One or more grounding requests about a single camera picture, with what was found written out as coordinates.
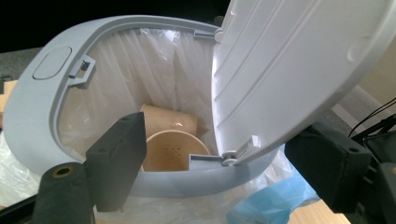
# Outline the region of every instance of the trash can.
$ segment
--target trash can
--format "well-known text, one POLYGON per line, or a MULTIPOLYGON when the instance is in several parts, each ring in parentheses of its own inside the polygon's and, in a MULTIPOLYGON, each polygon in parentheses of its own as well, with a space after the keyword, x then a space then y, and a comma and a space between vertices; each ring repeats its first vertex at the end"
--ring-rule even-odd
POLYGON ((143 104, 193 113, 212 155, 191 159, 189 171, 140 172, 131 194, 231 189, 262 173, 277 147, 370 70, 395 35, 395 5, 234 0, 221 27, 155 16, 82 23, 54 37, 23 72, 7 103, 5 137, 42 175, 83 162, 101 134, 143 104))

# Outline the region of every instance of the beige cup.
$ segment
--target beige cup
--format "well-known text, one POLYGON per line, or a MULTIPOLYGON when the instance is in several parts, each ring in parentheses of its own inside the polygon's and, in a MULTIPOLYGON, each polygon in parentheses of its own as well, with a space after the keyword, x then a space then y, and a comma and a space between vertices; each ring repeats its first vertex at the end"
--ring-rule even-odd
POLYGON ((196 135, 197 117, 193 114, 159 108, 153 105, 142 105, 140 111, 145 114, 146 137, 166 130, 179 130, 196 135))
POLYGON ((189 170, 190 154, 209 155, 204 143, 195 136, 170 130, 155 133, 148 139, 144 171, 189 170))

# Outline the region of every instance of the perforated lid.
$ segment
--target perforated lid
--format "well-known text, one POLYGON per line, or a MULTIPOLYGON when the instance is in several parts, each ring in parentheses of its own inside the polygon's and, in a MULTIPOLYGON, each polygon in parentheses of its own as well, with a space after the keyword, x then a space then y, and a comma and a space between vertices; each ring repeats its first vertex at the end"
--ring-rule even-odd
POLYGON ((212 77, 219 153, 280 146, 350 91, 395 34, 395 2, 231 2, 212 77))

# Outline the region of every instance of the trash can lid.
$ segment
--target trash can lid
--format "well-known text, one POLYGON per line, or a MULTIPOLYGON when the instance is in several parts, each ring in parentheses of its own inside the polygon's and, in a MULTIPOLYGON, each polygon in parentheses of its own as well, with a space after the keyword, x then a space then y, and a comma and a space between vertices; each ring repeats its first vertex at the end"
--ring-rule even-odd
POLYGON ((395 11, 395 1, 233 0, 215 34, 219 154, 251 161, 335 105, 394 37, 395 11))

